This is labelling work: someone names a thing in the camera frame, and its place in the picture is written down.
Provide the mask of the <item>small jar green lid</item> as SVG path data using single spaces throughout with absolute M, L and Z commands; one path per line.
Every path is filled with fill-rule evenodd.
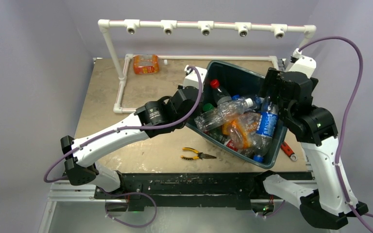
M 202 107 L 202 111 L 204 114 L 212 113 L 214 112 L 214 110 L 216 110 L 216 107 L 214 107 L 211 103 L 206 103 Z

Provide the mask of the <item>clear bottle white cap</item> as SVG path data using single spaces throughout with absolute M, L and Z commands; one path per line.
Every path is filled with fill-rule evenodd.
M 203 111 L 194 122 L 199 131 L 207 132 L 234 120 L 252 107 L 255 107 L 255 103 L 251 98 L 231 100 Z

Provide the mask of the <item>green plastic bottle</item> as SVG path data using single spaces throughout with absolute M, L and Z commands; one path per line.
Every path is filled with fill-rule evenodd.
M 222 133 L 221 127 L 217 127 L 212 130 L 209 130 L 206 132 L 206 134 L 221 144 L 225 144 L 225 142 L 228 141 L 228 136 Z

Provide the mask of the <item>dark green plastic bin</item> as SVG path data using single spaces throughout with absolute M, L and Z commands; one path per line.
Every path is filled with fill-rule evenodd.
M 229 94 L 256 95 L 258 94 L 264 82 L 264 75 L 225 61 L 210 61 L 206 68 L 205 78 L 203 79 L 204 104 L 215 104 L 209 84 L 210 81 L 213 79 L 218 79 L 221 86 L 225 87 Z M 207 134 L 201 132 L 196 127 L 196 124 L 192 119 L 190 119 L 186 123 L 186 127 L 193 130 L 195 133 L 197 133 L 207 142 L 213 144 L 215 147 L 262 169 L 271 169 L 274 166 L 279 151 L 281 150 L 280 145 L 282 144 L 282 142 L 284 142 L 288 130 L 288 128 L 284 126 L 281 120 L 277 120 L 270 149 L 263 156 L 263 160 L 259 162 L 240 154 L 239 152 L 227 147 L 223 143 L 220 143 Z

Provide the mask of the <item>blue label bottle back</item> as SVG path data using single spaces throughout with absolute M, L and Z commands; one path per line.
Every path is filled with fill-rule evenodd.
M 278 121 L 278 107 L 271 96 L 265 97 L 261 106 L 260 121 L 256 130 L 255 155 L 253 160 L 263 162 L 263 157 L 271 147 L 273 134 Z

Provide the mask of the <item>large crushed orange label bottle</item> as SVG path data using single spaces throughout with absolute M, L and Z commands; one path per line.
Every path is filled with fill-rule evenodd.
M 162 59 L 155 54 L 136 55 L 133 57 L 133 70 L 136 75 L 158 73 L 160 68 L 167 64 L 167 59 Z

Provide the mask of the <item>red label bottle red cap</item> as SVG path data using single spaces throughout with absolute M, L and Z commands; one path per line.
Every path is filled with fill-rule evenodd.
M 225 145 L 227 148 L 229 148 L 229 149 L 231 149 L 231 150 L 233 150 L 233 151 L 239 152 L 239 149 L 237 149 L 237 148 L 235 147 L 235 145 L 234 145 L 232 139 L 227 139 L 227 140 L 225 141 L 224 145 Z

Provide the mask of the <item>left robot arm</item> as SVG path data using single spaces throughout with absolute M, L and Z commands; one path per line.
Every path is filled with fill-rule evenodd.
M 183 128 L 190 118 L 200 113 L 202 101 L 202 92 L 187 86 L 178 89 L 173 96 L 147 102 L 120 122 L 90 136 L 63 137 L 66 179 L 74 186 L 96 185 L 112 198 L 121 198 L 125 194 L 125 185 L 119 173 L 98 161 L 129 144 Z

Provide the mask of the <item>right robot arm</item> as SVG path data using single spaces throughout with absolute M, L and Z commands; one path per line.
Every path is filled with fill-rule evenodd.
M 266 171 L 263 179 L 253 184 L 253 191 L 258 197 L 275 195 L 294 205 L 312 227 L 338 230 L 347 225 L 349 217 L 367 213 L 368 206 L 351 191 L 342 161 L 336 157 L 339 140 L 332 114 L 312 103 L 317 83 L 301 72 L 269 68 L 259 91 L 278 106 L 278 119 L 301 144 L 317 189 Z

